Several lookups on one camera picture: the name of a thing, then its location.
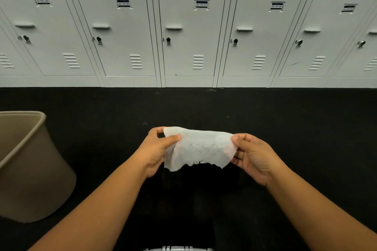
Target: trash bin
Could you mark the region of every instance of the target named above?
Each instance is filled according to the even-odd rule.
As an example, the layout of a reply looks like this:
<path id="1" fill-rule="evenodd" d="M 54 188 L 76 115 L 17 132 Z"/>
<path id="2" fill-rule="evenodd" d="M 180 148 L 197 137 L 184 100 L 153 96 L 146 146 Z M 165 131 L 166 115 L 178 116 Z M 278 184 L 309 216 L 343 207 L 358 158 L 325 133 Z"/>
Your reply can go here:
<path id="1" fill-rule="evenodd" d="M 71 195 L 76 174 L 60 156 L 39 111 L 0 112 L 0 216 L 33 222 Z"/>

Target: white locker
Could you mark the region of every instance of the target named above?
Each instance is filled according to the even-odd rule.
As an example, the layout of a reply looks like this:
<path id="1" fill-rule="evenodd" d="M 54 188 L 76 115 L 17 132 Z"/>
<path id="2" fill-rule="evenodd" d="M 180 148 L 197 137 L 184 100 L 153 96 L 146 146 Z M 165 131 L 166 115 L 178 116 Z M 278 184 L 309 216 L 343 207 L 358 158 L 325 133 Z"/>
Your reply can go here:
<path id="1" fill-rule="evenodd" d="M 336 77 L 377 77 L 377 16 L 354 45 Z"/>
<path id="2" fill-rule="evenodd" d="M 269 77 L 300 0 L 237 0 L 224 76 Z"/>
<path id="3" fill-rule="evenodd" d="M 79 1 L 106 75 L 156 75 L 147 0 Z"/>
<path id="4" fill-rule="evenodd" d="M 0 27 L 0 75 L 32 75 L 21 55 Z"/>
<path id="5" fill-rule="evenodd" d="M 45 75 L 95 75 L 66 0 L 0 0 Z"/>
<path id="6" fill-rule="evenodd" d="M 224 0 L 159 0 L 159 7 L 165 75 L 213 76 Z"/>
<path id="7" fill-rule="evenodd" d="M 373 0 L 313 0 L 281 77 L 323 77 Z"/>

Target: white wipe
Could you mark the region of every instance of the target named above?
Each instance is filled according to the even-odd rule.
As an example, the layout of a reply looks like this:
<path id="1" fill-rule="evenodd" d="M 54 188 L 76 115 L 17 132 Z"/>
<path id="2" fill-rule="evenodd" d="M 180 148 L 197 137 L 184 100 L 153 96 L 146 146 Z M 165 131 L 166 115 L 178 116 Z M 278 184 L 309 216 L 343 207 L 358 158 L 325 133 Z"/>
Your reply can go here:
<path id="1" fill-rule="evenodd" d="M 207 162 L 224 168 L 236 153 L 232 134 L 217 131 L 190 130 L 182 127 L 164 128 L 165 137 L 181 134 L 182 139 L 165 151 L 164 167 L 178 171 L 184 164 L 192 166 Z"/>

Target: black rubber floor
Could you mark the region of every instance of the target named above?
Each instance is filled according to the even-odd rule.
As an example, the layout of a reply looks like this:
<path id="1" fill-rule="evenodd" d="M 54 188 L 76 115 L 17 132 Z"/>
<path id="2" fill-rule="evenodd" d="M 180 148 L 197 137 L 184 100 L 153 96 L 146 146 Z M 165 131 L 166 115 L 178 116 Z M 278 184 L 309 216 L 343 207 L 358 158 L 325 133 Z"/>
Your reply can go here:
<path id="1" fill-rule="evenodd" d="M 155 126 L 248 132 L 300 176 L 377 231 L 377 90 L 1 88 L 0 111 L 38 110 L 77 173 L 46 219 L 0 218 L 2 250 L 26 250 L 123 161 Z M 161 167 L 139 194 L 115 250 L 165 245 L 307 250 L 265 188 L 237 167 Z"/>

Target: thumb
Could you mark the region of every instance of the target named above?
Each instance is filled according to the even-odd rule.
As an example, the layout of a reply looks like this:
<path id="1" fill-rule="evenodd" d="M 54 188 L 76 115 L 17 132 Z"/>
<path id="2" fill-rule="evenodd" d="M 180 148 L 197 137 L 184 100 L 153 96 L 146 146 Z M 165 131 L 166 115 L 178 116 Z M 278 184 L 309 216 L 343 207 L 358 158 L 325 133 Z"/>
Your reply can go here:
<path id="1" fill-rule="evenodd" d="M 232 136 L 232 141 L 233 143 L 238 146 L 239 148 L 241 148 L 243 151 L 245 152 L 251 152 L 252 149 L 253 149 L 253 145 L 252 143 L 242 139 L 241 137 L 239 136 L 236 136 L 236 135 L 233 135 Z"/>
<path id="2" fill-rule="evenodd" d="M 174 143 L 177 143 L 181 139 L 182 139 L 181 134 L 171 135 L 171 136 L 166 137 L 166 138 L 161 138 L 162 147 L 166 149 L 167 147 L 169 147 L 170 145 L 173 145 Z"/>

